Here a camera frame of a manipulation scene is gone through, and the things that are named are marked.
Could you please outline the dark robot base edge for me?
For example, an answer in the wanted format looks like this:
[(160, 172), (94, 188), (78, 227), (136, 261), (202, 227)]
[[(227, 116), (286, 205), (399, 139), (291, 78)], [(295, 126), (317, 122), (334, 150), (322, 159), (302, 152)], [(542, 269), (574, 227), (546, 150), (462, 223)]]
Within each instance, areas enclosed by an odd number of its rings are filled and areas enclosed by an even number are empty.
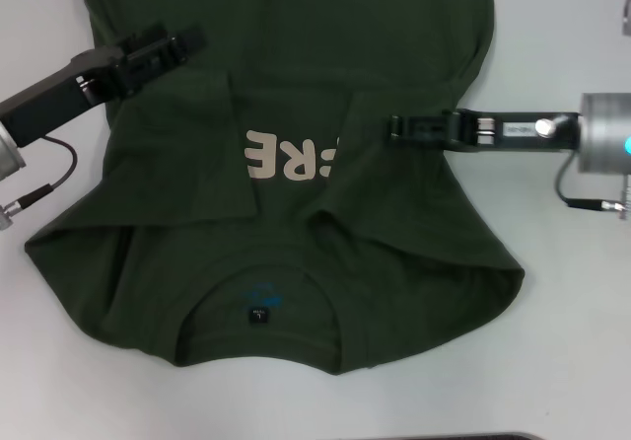
[(506, 432), (458, 432), (435, 433), (398, 436), (372, 437), (330, 437), (330, 438), (302, 438), (299, 440), (544, 440), (542, 437), (519, 431)]

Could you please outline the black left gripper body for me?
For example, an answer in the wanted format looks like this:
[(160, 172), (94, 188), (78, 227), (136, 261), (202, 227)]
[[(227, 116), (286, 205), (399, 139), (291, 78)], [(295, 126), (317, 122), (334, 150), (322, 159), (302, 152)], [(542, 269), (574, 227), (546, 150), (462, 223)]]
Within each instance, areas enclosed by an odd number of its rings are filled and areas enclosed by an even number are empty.
[(126, 50), (101, 46), (73, 57), (69, 64), (0, 103), (0, 142), (26, 147), (49, 132), (119, 96), (112, 71)]

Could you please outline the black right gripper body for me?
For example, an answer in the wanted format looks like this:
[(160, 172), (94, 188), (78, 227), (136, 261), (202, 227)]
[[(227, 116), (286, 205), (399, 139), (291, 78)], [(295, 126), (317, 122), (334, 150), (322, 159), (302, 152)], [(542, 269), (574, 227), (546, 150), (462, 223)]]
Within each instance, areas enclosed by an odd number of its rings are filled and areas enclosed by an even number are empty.
[(557, 152), (579, 148), (581, 116), (569, 111), (482, 112), (448, 117), (446, 149), (455, 152)]

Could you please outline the dark green FREE t-shirt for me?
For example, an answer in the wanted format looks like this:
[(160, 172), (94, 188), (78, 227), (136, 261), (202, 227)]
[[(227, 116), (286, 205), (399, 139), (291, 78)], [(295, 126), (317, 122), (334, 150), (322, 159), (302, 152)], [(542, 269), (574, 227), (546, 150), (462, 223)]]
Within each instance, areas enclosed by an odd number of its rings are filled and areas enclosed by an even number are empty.
[(454, 109), (494, 0), (84, 0), (94, 40), (202, 29), (110, 104), (99, 184), (27, 255), (87, 336), (176, 366), (272, 357), (339, 375), (499, 317), (525, 277), (440, 151), (391, 116)]

